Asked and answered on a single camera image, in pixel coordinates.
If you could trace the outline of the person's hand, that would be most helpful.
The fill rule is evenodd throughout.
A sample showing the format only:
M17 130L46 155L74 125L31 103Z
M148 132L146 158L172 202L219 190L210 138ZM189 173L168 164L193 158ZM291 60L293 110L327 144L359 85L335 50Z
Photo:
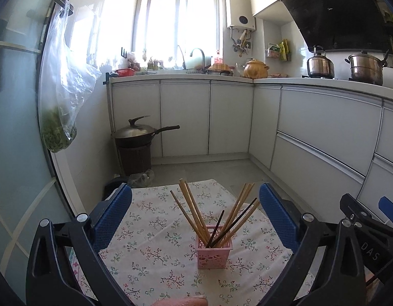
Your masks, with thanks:
M177 299L157 300L152 306L208 306L208 301L205 296L199 295Z

